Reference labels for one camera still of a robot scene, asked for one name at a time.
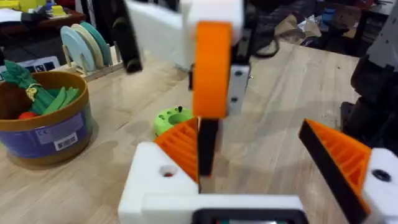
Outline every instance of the green toy vegetable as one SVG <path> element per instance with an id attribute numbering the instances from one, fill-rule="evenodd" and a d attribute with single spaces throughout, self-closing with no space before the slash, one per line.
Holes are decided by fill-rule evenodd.
<path id="1" fill-rule="evenodd" d="M 65 91 L 65 87 L 62 87 L 60 90 L 60 93 L 58 93 L 58 96 L 53 100 L 53 102 L 50 104 L 50 106 L 47 109 L 45 109 L 43 114 L 53 113 L 54 111 L 61 108 L 62 103 L 65 101 L 66 97 L 67 97 L 67 93 Z"/>
<path id="2" fill-rule="evenodd" d="M 2 73 L 4 80 L 25 89 L 32 100 L 32 111 L 42 115 L 55 98 L 33 79 L 28 69 L 8 60 L 4 60 L 4 63 L 7 68 Z"/>
<path id="3" fill-rule="evenodd" d="M 60 109 L 68 106 L 78 95 L 79 95 L 79 89 L 69 87 L 67 91 L 67 97 L 65 97 L 65 101 L 62 103 Z"/>

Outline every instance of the orange robot part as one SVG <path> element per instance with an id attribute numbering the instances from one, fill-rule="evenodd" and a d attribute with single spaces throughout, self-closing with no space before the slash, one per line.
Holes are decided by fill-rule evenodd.
<path id="1" fill-rule="evenodd" d="M 198 119 L 192 118 L 176 124 L 155 139 L 155 143 L 196 183 L 198 182 L 197 133 Z"/>
<path id="2" fill-rule="evenodd" d="M 361 191 L 368 169 L 371 149 L 359 141 L 318 122 L 306 119 L 304 123 L 310 126 L 365 211 L 369 213 L 370 209 L 363 200 Z"/>
<path id="3" fill-rule="evenodd" d="M 199 22 L 193 69 L 193 115 L 226 116 L 232 26 L 227 22 Z"/>

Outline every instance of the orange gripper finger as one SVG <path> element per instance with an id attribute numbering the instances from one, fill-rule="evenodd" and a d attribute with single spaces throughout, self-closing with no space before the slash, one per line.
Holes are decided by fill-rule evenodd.
<path id="1" fill-rule="evenodd" d="M 193 115 L 226 116 L 232 26 L 227 22 L 199 22 L 193 70 Z"/>

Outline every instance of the green toy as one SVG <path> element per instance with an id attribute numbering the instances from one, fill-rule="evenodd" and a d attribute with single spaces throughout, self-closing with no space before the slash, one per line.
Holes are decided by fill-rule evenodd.
<path id="1" fill-rule="evenodd" d="M 53 100 L 50 106 L 45 109 L 43 114 L 53 113 L 54 111 L 58 110 L 62 106 L 62 103 L 65 101 L 66 95 L 67 92 L 65 91 L 65 87 L 62 87 L 60 93 L 58 93 L 58 96 Z"/>
<path id="2" fill-rule="evenodd" d="M 43 114 L 55 98 L 32 78 L 28 69 L 8 60 L 4 60 L 4 63 L 7 68 L 7 71 L 2 73 L 4 80 L 25 89 L 27 96 L 32 100 L 33 112 Z"/>
<path id="3" fill-rule="evenodd" d="M 4 80 L 25 89 L 26 95 L 32 100 L 29 111 L 37 115 L 49 114 L 69 105 L 78 95 L 79 89 L 65 87 L 60 90 L 47 91 L 32 78 L 28 69 L 17 63 L 5 60 L 7 71 L 2 73 Z"/>
<path id="4" fill-rule="evenodd" d="M 183 108 L 182 106 L 163 110 L 155 119 L 155 133 L 160 136 L 165 131 L 172 128 L 174 125 L 192 119 L 192 112 L 190 109 Z"/>
<path id="5" fill-rule="evenodd" d="M 62 103 L 60 109 L 68 106 L 73 100 L 79 95 L 79 89 L 75 89 L 72 87 L 69 87 L 67 91 L 67 97 L 65 98 L 65 101 Z"/>

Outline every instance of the paper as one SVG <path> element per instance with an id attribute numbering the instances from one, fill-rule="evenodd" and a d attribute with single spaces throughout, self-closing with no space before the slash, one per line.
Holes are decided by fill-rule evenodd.
<path id="1" fill-rule="evenodd" d="M 2 22 L 20 22 L 21 11 L 15 11 L 12 9 L 0 9 L 0 23 Z"/>
<path id="2" fill-rule="evenodd" d="M 322 34 L 313 16 L 298 25 L 296 17 L 290 15 L 277 25 L 275 35 L 284 41 L 300 45 L 306 38 L 320 37 Z"/>

